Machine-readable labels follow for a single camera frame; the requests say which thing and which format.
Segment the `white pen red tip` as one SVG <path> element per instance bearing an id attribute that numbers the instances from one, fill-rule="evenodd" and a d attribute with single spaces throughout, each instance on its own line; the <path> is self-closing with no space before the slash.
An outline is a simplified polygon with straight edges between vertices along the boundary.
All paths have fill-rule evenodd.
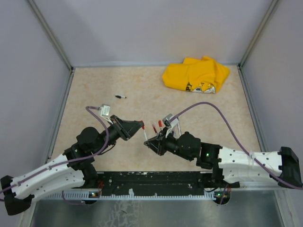
<path id="1" fill-rule="evenodd" d="M 160 128 L 160 131 L 163 130 L 161 120 L 158 121 L 158 125 L 159 125 L 159 128 Z"/>

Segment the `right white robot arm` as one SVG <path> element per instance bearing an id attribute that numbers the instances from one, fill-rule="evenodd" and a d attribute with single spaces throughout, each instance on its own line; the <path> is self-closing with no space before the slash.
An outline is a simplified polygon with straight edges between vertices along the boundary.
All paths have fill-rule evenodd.
<path id="1" fill-rule="evenodd" d="M 212 170 L 211 180 L 217 187 L 226 183 L 273 181 L 285 188 L 303 186 L 299 159 L 289 147 L 273 152 L 245 153 L 202 142 L 189 132 L 178 139 L 161 132 L 144 145 L 159 156 L 170 152 L 188 161 L 195 160 L 196 166 Z"/>

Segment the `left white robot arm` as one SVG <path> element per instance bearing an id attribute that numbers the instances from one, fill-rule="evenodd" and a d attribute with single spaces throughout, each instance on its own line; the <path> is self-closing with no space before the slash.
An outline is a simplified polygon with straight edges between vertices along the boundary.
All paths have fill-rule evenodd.
<path id="1" fill-rule="evenodd" d="M 55 192 L 96 186 L 98 174 L 92 164 L 93 155 L 115 145 L 118 139 L 129 140 L 144 126 L 142 121 L 125 121 L 115 115 L 110 120 L 110 126 L 102 133 L 94 127 L 83 129 L 77 142 L 49 163 L 19 177 L 1 178 L 7 214 L 22 213 Z"/>

